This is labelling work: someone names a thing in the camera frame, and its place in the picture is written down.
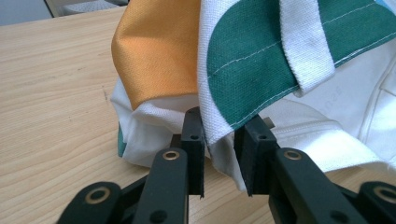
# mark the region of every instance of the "screw hole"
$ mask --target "screw hole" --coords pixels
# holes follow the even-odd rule
[[[289,160],[293,160],[293,161],[298,161],[301,159],[301,154],[292,150],[285,151],[283,155]]]
[[[339,212],[339,211],[331,211],[330,217],[338,223],[348,223],[349,222],[349,218],[347,217],[347,215],[345,215],[344,213]]]
[[[180,156],[180,154],[178,154],[178,152],[176,152],[176,151],[167,151],[167,152],[163,153],[163,158],[166,159],[167,161],[174,161],[179,156]]]
[[[151,221],[151,223],[163,223],[165,222],[167,217],[168,215],[166,214],[165,211],[157,210],[151,213],[151,215],[149,216],[149,220]]]
[[[388,203],[396,203],[396,190],[387,187],[377,186],[374,188],[374,193],[380,199]]]
[[[85,202],[88,204],[97,204],[105,201],[110,196],[110,189],[106,187],[99,187],[91,190],[85,196]]]

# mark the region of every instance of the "cloth pile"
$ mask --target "cloth pile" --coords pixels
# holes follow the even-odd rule
[[[200,106],[208,156],[239,189],[233,131],[257,114],[323,172],[365,164],[396,174],[396,17],[386,3],[131,1],[112,42],[119,155],[150,166]]]

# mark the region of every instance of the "white fabric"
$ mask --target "white fabric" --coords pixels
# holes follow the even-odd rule
[[[224,117],[217,110],[212,96],[210,95],[209,84],[207,81],[206,59],[210,37],[215,29],[216,24],[222,15],[238,0],[228,1],[201,1],[201,18],[199,28],[198,43],[198,86],[199,100],[201,106],[201,116],[205,126],[206,141],[209,145],[218,142],[221,137],[233,131],[233,128],[224,120]]]
[[[285,99],[337,120],[388,164],[375,169],[396,174],[395,66],[396,39],[337,68],[334,78],[305,97],[288,95]]]
[[[118,79],[111,102],[119,116],[123,142],[127,144],[122,157],[133,164],[151,166],[155,153],[169,147],[174,133],[181,133],[184,113],[198,106],[198,97],[150,100],[133,111]]]
[[[396,0],[383,0],[383,2],[396,15]]]
[[[205,126],[205,137],[209,144],[209,153],[213,166],[222,173],[230,176],[239,189],[245,189],[245,184],[239,171],[238,161],[233,151],[233,141],[229,133],[233,128],[220,114],[209,90],[206,71],[206,58],[210,37],[222,15],[238,0],[201,2],[201,19],[199,29],[198,48],[198,86],[201,102],[201,116]]]
[[[302,149],[323,172],[366,162],[381,163],[337,121],[308,105],[282,99],[264,109],[261,116],[271,118],[275,124],[272,132],[281,147]]]
[[[303,96],[334,73],[334,62],[327,46],[317,0],[281,0],[282,46]]]

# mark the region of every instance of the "white stitching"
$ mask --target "white stitching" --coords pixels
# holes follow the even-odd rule
[[[373,4],[376,4],[376,3],[370,3],[369,5],[367,5],[367,6],[365,6],[365,7],[359,7],[359,8],[353,9],[353,10],[349,11],[348,13],[346,13],[346,14],[344,14],[344,15],[342,15],[342,16],[339,16],[339,17],[337,17],[337,18],[334,18],[334,19],[332,19],[332,20],[330,20],[330,21],[325,21],[325,22],[323,22],[322,25],[324,25],[324,24],[326,24],[326,23],[329,23],[329,22],[332,22],[332,21],[336,21],[336,20],[338,20],[338,19],[340,19],[340,18],[345,17],[346,15],[348,15],[348,14],[350,14],[350,13],[353,13],[353,12],[355,12],[355,11],[359,11],[359,10],[365,9],[366,7],[369,7],[369,6],[373,5]]]
[[[386,38],[390,37],[391,35],[396,35],[396,32],[395,32],[395,33],[392,33],[392,34],[390,34],[390,35],[387,35],[387,36],[385,36],[385,37],[382,37],[381,39],[375,41],[374,43],[372,43],[372,44],[370,44],[370,45],[367,45],[366,47],[364,47],[364,48],[362,48],[362,49],[357,49],[357,50],[353,51],[352,53],[348,54],[346,57],[344,57],[344,58],[342,58],[341,60],[335,62],[335,65],[341,63],[342,61],[345,61],[345,60],[349,59],[350,57],[354,56],[355,54],[361,52],[361,51],[364,50],[364,49],[370,48],[372,45],[374,45],[374,44],[376,44],[376,43],[382,41],[383,39],[386,39]]]
[[[253,111],[251,111],[249,114],[247,114],[247,115],[244,116],[242,119],[240,119],[238,122],[235,122],[235,123],[230,124],[230,126],[233,127],[233,126],[235,126],[235,125],[241,123],[244,119],[246,119],[247,117],[251,116],[252,114],[256,113],[258,110],[260,110],[261,107],[262,107],[263,105],[265,105],[267,102],[271,101],[272,99],[276,98],[277,96],[279,96],[279,95],[281,95],[281,94],[283,94],[283,93],[285,93],[285,92],[287,92],[287,91],[290,91],[290,90],[292,90],[292,89],[294,89],[294,88],[296,88],[296,87],[298,87],[298,85],[297,85],[297,86],[290,87],[290,88],[286,89],[285,91],[282,91],[282,92],[280,92],[280,93],[274,95],[273,97],[267,99],[266,101],[262,102],[262,104],[260,104],[259,106],[257,106]]]
[[[246,57],[244,57],[244,58],[239,58],[239,59],[235,59],[235,60],[229,61],[228,63],[226,63],[226,64],[224,64],[222,67],[220,67],[218,70],[216,70],[216,71],[213,73],[213,75],[215,75],[215,74],[216,74],[219,70],[221,70],[223,67],[228,66],[230,63],[237,63],[237,62],[239,62],[239,61],[241,61],[241,60],[245,60],[245,59],[248,59],[248,58],[250,58],[250,57],[253,57],[254,55],[256,55],[256,54],[258,54],[258,53],[261,53],[261,52],[264,52],[264,51],[270,49],[271,47],[273,47],[273,46],[275,46],[275,45],[277,45],[277,44],[279,44],[279,43],[280,43],[280,41],[277,41],[277,42],[275,42],[274,44],[272,44],[272,45],[270,45],[270,46],[267,46],[267,47],[265,47],[265,48],[263,48],[263,49],[260,49],[260,50],[258,50],[258,51],[256,51],[256,52],[252,53],[252,54],[249,54],[248,56],[246,56]]]
[[[326,24],[326,23],[330,23],[330,22],[332,22],[332,21],[336,21],[336,20],[338,20],[338,19],[340,19],[340,18],[342,18],[342,17],[345,17],[346,15],[348,15],[348,14],[350,14],[350,13],[353,13],[353,12],[358,11],[358,10],[365,9],[365,8],[367,8],[367,7],[369,7],[369,6],[373,5],[373,4],[376,4],[376,3],[371,3],[371,4],[369,4],[369,5],[365,6],[365,7],[355,8],[355,9],[349,11],[348,13],[346,13],[346,14],[344,14],[344,15],[342,15],[342,16],[339,16],[339,17],[337,17],[337,18],[334,18],[334,19],[332,19],[332,20],[330,20],[330,21],[325,21],[325,22],[323,22],[322,25],[324,25],[324,24]],[[231,63],[237,63],[237,62],[239,62],[239,61],[241,61],[241,60],[245,60],[245,59],[247,59],[247,58],[250,58],[250,57],[252,57],[252,56],[254,56],[254,55],[258,54],[258,53],[265,52],[266,50],[268,50],[269,48],[275,46],[275,45],[278,44],[278,43],[280,43],[280,41],[276,41],[274,44],[269,45],[269,46],[267,46],[267,47],[265,47],[265,48],[263,48],[263,49],[260,49],[260,50],[258,50],[258,51],[256,51],[256,52],[253,52],[253,53],[249,54],[249,55],[246,56],[246,57],[239,58],[239,59],[235,59],[235,60],[232,60],[232,61],[227,62],[227,63],[224,64],[222,67],[218,68],[213,74],[211,74],[210,76],[207,76],[207,79],[210,79],[213,75],[215,75],[217,72],[219,72],[219,71],[220,71],[221,69],[223,69],[224,67],[227,67],[227,66],[230,65]]]

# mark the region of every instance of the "wood grain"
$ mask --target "wood grain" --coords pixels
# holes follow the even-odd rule
[[[54,223],[82,188],[146,175],[117,156],[109,102],[111,38],[124,8],[0,27],[0,223]],[[350,168],[328,174],[357,190],[395,179]],[[206,161],[205,198],[191,223],[272,223],[266,196],[249,198]]]

